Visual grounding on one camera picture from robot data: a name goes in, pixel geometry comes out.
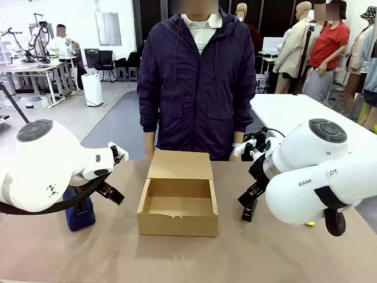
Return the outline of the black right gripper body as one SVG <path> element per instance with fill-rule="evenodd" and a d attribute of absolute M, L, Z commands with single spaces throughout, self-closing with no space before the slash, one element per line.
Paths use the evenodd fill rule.
<path fill-rule="evenodd" d="M 266 176 L 263 169 L 263 162 L 265 154 L 263 153 L 258 157 L 249 169 L 250 175 L 254 178 L 255 182 L 248 188 L 249 193 L 264 193 L 270 179 Z"/>

